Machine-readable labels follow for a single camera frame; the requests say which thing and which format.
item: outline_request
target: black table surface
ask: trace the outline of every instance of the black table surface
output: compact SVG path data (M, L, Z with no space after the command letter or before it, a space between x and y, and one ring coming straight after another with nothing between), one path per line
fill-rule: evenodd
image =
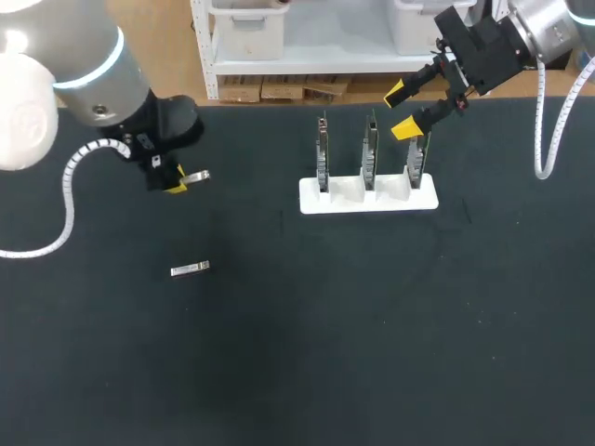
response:
M419 105L377 106L379 173ZM371 109L327 109L333 175L357 173ZM179 196L108 151L81 164L69 242L0 261L1 445L595 442L595 101L550 181L535 102L473 102L433 135L437 211L303 216L322 112L205 108L180 158L213 179ZM60 233L61 170L96 136L60 119L42 163L0 175L2 249Z

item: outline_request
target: white shelf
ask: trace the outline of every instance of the white shelf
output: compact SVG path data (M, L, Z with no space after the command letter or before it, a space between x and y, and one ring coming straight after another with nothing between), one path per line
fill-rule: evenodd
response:
M285 18L284 57L228 60L214 74L414 72L433 56L400 56L390 35L387 0L294 0Z

